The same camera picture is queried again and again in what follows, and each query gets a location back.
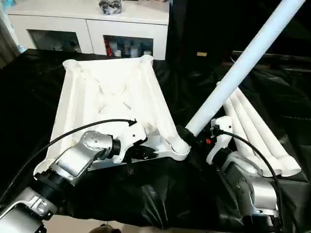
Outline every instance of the curtain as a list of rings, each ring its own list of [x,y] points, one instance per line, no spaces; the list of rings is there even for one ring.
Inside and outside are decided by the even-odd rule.
[[[0,68],[5,67],[20,54],[4,20],[5,15],[0,2]]]

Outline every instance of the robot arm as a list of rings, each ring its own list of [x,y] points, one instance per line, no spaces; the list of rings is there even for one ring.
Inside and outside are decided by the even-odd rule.
[[[212,128],[232,132],[232,121],[223,116],[211,121]],[[217,136],[207,156],[208,164],[218,166],[230,184],[239,206],[246,232],[280,232],[276,191],[262,176],[261,169],[237,151],[227,149],[231,136]]]
[[[42,220],[49,220],[96,160],[123,159],[126,150],[147,136],[136,123],[117,139],[96,131],[84,133],[78,144],[64,151],[36,180],[0,213],[1,233],[46,233]]]

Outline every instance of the dark wall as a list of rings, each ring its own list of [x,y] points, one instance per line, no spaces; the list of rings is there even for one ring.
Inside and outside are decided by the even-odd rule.
[[[280,0],[174,0],[170,58],[196,64],[219,63],[233,50],[243,51]],[[311,3],[306,1],[268,53],[311,57]],[[197,52],[207,53],[198,57]]]

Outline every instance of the white cylindrical rod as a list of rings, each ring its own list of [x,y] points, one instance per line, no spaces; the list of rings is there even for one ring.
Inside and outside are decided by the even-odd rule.
[[[283,0],[186,128],[197,136],[283,31],[305,0]]]
[[[266,144],[264,143],[256,127],[254,126],[251,119],[249,118],[246,111],[244,110],[235,92],[233,92],[232,95],[230,96],[230,101],[232,102],[234,110],[238,115],[238,118],[240,120],[240,123],[242,124],[242,127],[245,131],[248,141],[251,144],[253,144],[262,153],[262,155],[268,160],[268,162],[270,163],[276,175],[281,174],[282,172],[281,164],[275,157],[272,156],[272,154],[268,150]]]
[[[253,105],[248,101],[248,99],[243,94],[243,92],[239,88],[237,88],[235,93],[240,103],[242,104],[243,108],[245,109],[248,116],[250,117],[253,124],[255,125],[256,129],[260,133],[270,153],[274,157],[276,157],[279,160],[279,162],[282,164],[283,170],[282,170],[281,175],[292,176],[292,175],[299,173],[301,171],[301,167],[298,165],[296,160],[286,152],[286,150],[280,144],[279,140],[272,133],[270,128],[267,126],[264,120],[260,117],[258,112],[255,110]]]
[[[237,113],[234,110],[234,107],[231,103],[230,99],[227,99],[224,103],[224,109],[225,109],[225,113],[227,116],[230,116],[232,119],[232,130],[233,133],[244,138],[245,140],[248,141],[246,134],[243,130],[243,127],[240,123],[240,120],[238,118]],[[267,167],[267,165],[264,163],[264,161],[258,157],[255,156],[253,150],[245,143],[243,143],[242,141],[233,138],[235,141],[235,144],[237,146],[238,152],[244,156],[245,158],[249,159],[250,161],[252,161],[253,163],[255,163],[261,170],[262,170],[262,175],[263,176],[270,176],[271,172],[269,171],[269,168]]]

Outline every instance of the black plastic sheet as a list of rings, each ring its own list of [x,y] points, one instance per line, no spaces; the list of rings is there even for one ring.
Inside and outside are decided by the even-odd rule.
[[[66,59],[98,60],[105,56],[28,50],[0,72],[3,126],[0,192],[27,158],[48,142],[65,71]],[[203,72],[155,61],[154,70],[176,124],[185,126],[223,77],[228,67]],[[263,119],[295,157],[303,172],[281,184],[288,208],[283,207],[286,232],[293,232],[294,213],[303,232],[311,231],[311,102],[310,74],[254,70],[241,85]],[[32,169],[23,174],[14,193],[27,185]],[[191,152],[183,162],[170,158],[89,172],[62,214],[79,218],[116,220],[138,226],[181,227],[240,231],[241,216],[229,185],[206,154]]]

